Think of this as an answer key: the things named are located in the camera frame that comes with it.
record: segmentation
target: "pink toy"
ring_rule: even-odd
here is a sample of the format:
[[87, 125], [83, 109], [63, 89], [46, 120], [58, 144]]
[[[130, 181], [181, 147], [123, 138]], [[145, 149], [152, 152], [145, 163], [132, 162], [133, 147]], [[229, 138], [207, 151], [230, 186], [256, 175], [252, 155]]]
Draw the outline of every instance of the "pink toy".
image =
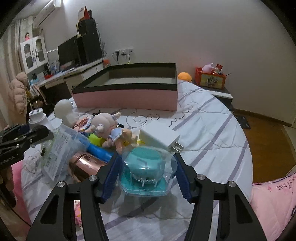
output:
[[211, 63], [211, 64], [207, 64], [207, 65], [203, 66], [202, 71], [203, 71], [204, 73], [208, 73], [208, 74], [210, 74], [210, 73], [212, 72], [212, 70], [214, 69], [214, 67], [212, 66], [212, 64], [213, 64], [213, 63]]
[[97, 137], [107, 139], [102, 147], [108, 148], [116, 146], [116, 151], [121, 154], [124, 148], [123, 143], [128, 141], [134, 143], [137, 137], [132, 136], [131, 131], [116, 127], [116, 121], [121, 116], [121, 112], [114, 115], [108, 113], [100, 113], [91, 121], [91, 127], [86, 130], [86, 133], [94, 133]]
[[27, 32], [25, 35], [25, 41], [30, 40], [29, 33]]

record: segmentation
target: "power cord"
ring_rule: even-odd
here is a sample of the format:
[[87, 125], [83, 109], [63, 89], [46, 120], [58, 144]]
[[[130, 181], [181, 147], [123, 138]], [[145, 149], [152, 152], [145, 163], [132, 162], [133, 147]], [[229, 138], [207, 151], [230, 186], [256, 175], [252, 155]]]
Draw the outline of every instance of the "power cord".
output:
[[105, 43], [102, 42], [102, 40], [101, 40], [101, 34], [100, 34], [100, 31], [98, 30], [97, 26], [98, 26], [98, 23], [96, 23], [96, 30], [97, 30], [98, 35], [99, 35], [100, 49], [101, 49], [102, 62], [103, 62], [103, 57], [107, 55], [107, 52], [104, 50]]
[[25, 220], [23, 220], [22, 217], [21, 217], [20, 215], [18, 215], [18, 214], [13, 210], [13, 208], [9, 205], [9, 203], [5, 200], [4, 197], [2, 197], [2, 196], [0, 196], [0, 197], [1, 197], [2, 200], [5, 202], [5, 204], [11, 209], [11, 211], [14, 212], [14, 214], [15, 214], [16, 216], [18, 216], [18, 217], [19, 217], [19, 218], [20, 218], [25, 224], [27, 224], [28, 226], [31, 227], [30, 224], [28, 224]]
[[128, 52], [128, 64], [131, 62], [131, 51]]
[[117, 63], [117, 65], [119, 65], [119, 62], [118, 62], [119, 51], [115, 51], [115, 52], [113, 52], [111, 55], [112, 55], [112, 58], [113, 58], [113, 59], [115, 60], [115, 62]]

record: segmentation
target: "black box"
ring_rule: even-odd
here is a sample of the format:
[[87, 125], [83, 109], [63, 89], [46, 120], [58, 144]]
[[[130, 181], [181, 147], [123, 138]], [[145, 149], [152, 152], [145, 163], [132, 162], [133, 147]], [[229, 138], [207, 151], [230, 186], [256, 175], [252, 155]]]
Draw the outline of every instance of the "black box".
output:
[[87, 33], [76, 39], [80, 65], [102, 58], [99, 35]]
[[78, 23], [79, 34], [94, 34], [96, 33], [96, 21], [94, 19], [84, 19]]

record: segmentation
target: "white wall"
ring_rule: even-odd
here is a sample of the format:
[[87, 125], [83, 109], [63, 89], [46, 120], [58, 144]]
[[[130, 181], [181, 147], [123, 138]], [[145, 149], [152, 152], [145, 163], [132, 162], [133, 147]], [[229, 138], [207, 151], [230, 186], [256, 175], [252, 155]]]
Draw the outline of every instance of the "white wall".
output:
[[232, 72], [226, 87], [235, 108], [292, 122], [296, 47], [260, 0], [63, 1], [42, 24], [47, 50], [76, 35], [86, 5], [108, 55], [132, 46], [134, 62], [176, 62], [192, 76], [197, 66], [220, 63]]

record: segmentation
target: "white cabinet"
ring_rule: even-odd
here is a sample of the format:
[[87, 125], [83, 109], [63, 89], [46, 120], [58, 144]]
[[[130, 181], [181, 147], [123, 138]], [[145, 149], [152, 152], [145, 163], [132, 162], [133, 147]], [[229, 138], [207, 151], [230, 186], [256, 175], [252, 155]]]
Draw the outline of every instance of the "white cabinet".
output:
[[22, 69], [26, 74], [48, 62], [42, 36], [34, 37], [21, 43], [18, 51]]

